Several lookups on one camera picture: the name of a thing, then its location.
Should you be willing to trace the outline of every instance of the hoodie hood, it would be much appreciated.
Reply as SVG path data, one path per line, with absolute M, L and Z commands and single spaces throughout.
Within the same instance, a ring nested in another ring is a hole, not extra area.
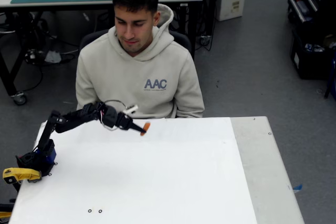
M 158 5 L 157 10 L 160 12 L 161 16 L 158 25 L 154 26 L 152 30 L 153 41 L 145 50 L 135 57 L 131 57 L 120 45 L 117 38 L 116 27 L 114 26 L 109 30 L 108 36 L 112 47 L 121 57 L 137 61 L 147 61 L 154 58 L 174 41 L 174 37 L 170 35 L 168 29 L 170 22 L 174 18 L 173 11 L 168 6 L 162 4 Z

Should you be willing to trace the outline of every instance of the man's nose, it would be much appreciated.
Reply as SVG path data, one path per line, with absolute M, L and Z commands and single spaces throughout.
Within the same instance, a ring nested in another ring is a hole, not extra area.
M 126 33 L 125 33 L 124 37 L 125 37 L 125 39 L 133 39 L 134 38 L 133 29 L 130 25 L 127 26 Z

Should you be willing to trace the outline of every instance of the beige hoodie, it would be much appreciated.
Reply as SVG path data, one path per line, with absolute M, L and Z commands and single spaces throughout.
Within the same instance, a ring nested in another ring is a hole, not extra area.
M 172 10 L 159 4 L 159 11 L 152 43 L 134 58 L 120 46 L 115 27 L 84 47 L 77 66 L 77 109 L 115 99 L 139 106 L 133 118 L 202 117 L 204 104 L 193 59 L 169 34 Z M 124 110 L 117 102 L 107 104 Z

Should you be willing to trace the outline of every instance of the robotic arm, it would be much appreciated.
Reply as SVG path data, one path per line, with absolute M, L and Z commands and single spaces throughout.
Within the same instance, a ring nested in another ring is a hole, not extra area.
M 56 157 L 55 144 L 50 139 L 52 132 L 69 131 L 93 120 L 99 120 L 105 127 L 109 128 L 116 126 L 126 131 L 133 129 L 146 133 L 145 129 L 133 123 L 132 118 L 123 112 L 117 113 L 114 107 L 103 102 L 89 103 L 83 109 L 66 115 L 61 115 L 58 111 L 52 111 L 35 149 L 21 157 L 16 156 L 18 166 L 40 171 L 42 177 L 47 176 L 55 164 Z

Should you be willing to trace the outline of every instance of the orange object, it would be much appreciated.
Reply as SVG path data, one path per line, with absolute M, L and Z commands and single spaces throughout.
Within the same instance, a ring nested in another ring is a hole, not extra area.
M 143 127 L 143 129 L 144 129 L 145 131 L 148 131 L 149 126 L 151 126 L 151 123 L 145 123 L 145 126 Z

